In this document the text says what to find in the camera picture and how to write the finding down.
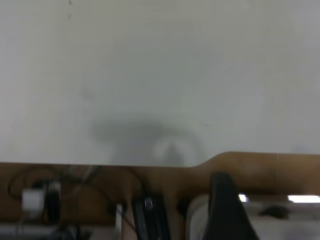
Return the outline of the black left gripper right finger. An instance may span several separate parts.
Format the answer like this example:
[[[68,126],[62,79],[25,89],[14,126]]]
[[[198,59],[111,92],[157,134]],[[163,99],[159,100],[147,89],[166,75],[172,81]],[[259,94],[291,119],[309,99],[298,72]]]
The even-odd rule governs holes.
[[[210,178],[208,219],[204,240],[258,240],[231,176],[214,172]]]

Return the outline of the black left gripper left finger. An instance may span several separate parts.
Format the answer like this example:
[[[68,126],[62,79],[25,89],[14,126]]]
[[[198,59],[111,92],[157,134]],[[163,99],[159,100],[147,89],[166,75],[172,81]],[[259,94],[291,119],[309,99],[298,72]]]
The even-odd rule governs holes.
[[[142,196],[131,200],[139,240],[170,240],[170,230],[162,196]]]

